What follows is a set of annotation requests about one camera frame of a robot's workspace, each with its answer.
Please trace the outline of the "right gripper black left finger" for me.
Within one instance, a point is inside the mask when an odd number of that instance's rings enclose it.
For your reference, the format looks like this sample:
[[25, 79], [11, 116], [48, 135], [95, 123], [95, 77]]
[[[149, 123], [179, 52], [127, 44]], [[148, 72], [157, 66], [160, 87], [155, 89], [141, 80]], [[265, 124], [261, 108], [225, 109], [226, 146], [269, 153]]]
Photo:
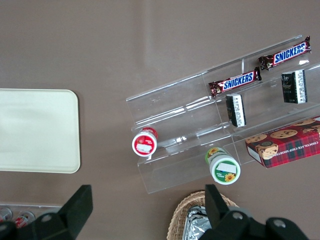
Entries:
[[2, 240], [75, 240], [93, 212], [92, 186], [82, 185], [54, 213], [45, 213], [30, 224], [17, 228], [7, 221], [0, 224]]

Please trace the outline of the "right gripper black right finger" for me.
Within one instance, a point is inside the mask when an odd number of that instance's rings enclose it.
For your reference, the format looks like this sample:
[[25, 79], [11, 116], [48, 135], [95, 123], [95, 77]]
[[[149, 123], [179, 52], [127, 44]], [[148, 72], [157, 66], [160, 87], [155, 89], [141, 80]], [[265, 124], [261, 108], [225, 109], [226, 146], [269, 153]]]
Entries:
[[291, 220], [270, 217], [265, 224], [248, 216], [240, 208], [231, 210], [214, 184], [205, 186], [205, 210], [211, 225], [205, 240], [307, 240], [305, 233]]

